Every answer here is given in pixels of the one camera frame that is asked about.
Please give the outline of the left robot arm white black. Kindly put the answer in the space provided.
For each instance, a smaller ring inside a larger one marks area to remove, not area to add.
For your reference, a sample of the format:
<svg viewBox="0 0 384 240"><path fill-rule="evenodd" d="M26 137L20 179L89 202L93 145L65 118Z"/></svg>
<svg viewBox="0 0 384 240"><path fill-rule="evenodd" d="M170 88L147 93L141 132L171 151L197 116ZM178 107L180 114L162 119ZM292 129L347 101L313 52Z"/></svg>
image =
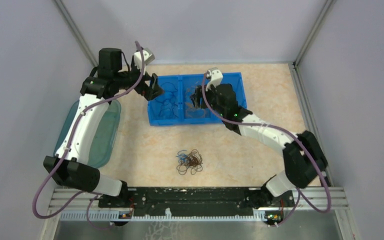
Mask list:
<svg viewBox="0 0 384 240"><path fill-rule="evenodd" d="M163 94L158 76L146 71L155 59L152 51L141 46L133 54L131 64L123 70L125 55L118 48L102 48L98 66L84 80L75 117L65 139L54 156L46 156L43 166L55 183L88 193L110 196L118 207L129 203L130 193L125 181L103 175L89 165L90 150L99 123L111 104L121 95L136 91L147 101Z"/></svg>

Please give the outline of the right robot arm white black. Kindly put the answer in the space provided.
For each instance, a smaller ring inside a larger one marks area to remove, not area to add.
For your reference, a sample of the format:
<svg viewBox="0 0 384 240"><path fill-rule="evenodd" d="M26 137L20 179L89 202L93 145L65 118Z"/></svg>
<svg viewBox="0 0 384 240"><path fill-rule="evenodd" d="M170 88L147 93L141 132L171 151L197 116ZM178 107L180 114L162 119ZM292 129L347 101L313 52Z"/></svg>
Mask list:
<svg viewBox="0 0 384 240"><path fill-rule="evenodd" d="M289 190L306 188L328 166L312 132L291 133L263 121L239 105L231 84L222 83L209 90L198 85L190 99L194 108L210 110L230 131L258 140L283 158L284 170L262 186L261 199L267 206L275 206Z"/></svg>

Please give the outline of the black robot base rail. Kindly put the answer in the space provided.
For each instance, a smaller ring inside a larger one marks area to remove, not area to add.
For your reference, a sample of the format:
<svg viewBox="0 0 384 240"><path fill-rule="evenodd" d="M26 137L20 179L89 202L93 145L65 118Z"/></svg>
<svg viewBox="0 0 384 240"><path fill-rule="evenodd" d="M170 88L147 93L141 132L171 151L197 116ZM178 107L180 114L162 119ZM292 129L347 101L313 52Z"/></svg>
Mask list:
<svg viewBox="0 0 384 240"><path fill-rule="evenodd" d="M340 187L308 187L284 193L273 203L263 201L258 187L135 187L127 200L96 197L75 189L56 189L49 210L62 209L63 221L93 222L280 222L291 210L346 210Z"/></svg>

